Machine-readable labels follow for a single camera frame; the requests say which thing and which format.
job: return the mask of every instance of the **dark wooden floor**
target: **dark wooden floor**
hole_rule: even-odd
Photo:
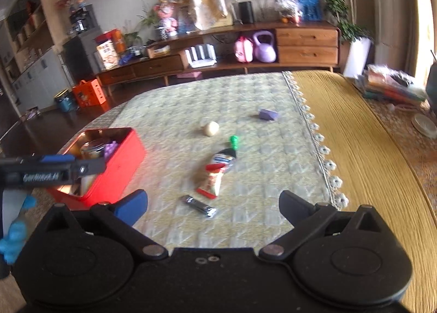
[[[251,72],[279,71],[254,69]],[[203,73],[199,79],[209,79],[226,75],[241,74],[240,70]],[[191,82],[194,79],[178,79],[170,77],[170,85]],[[140,93],[165,87],[163,78],[143,80],[120,84],[113,91],[111,98],[102,106],[81,108],[76,112],[62,113],[59,110],[49,111],[20,123],[4,136],[0,146],[7,157],[22,157],[32,154],[56,154],[78,131],[104,112],[129,101]]]

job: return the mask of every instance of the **tv stand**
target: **tv stand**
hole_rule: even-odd
[[[275,35],[277,59],[273,63],[239,63],[234,55],[218,57],[213,66],[190,68],[184,50],[188,47],[203,44],[203,38],[211,34],[235,33],[250,37],[253,32],[270,30]],[[111,94],[111,86],[123,82],[163,77],[168,85],[168,77],[193,71],[212,71],[225,69],[269,68],[269,67],[315,67],[333,68],[338,65],[339,30],[327,22],[303,22],[299,25],[282,22],[264,22],[253,24],[237,24],[197,31],[190,34],[171,37],[148,46],[151,58],[134,61],[98,74],[102,86]],[[170,53],[155,57],[154,51],[165,45],[170,46]]]

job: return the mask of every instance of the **white ball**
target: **white ball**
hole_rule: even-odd
[[[203,127],[203,132],[208,137],[212,137],[219,131],[219,124],[217,122],[209,122],[206,126]]]

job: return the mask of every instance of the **drawer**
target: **drawer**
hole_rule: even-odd
[[[278,28],[277,45],[338,46],[338,32],[321,28]]]
[[[184,66],[179,55],[171,55],[134,64],[132,65],[132,69],[136,77],[142,77],[157,76],[169,72],[180,72],[183,71]]]
[[[289,66],[337,66],[338,48],[279,46],[279,63]]]
[[[98,75],[102,85],[108,85],[115,82],[127,81],[135,78],[131,66],[123,66],[114,70],[110,70]]]

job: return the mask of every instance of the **blue glove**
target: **blue glove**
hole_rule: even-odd
[[[28,210],[36,206],[36,199],[28,195],[21,207],[21,210]],[[7,233],[7,236],[0,240],[0,253],[8,265],[12,265],[17,260],[21,249],[25,245],[29,230],[22,219],[14,221]]]

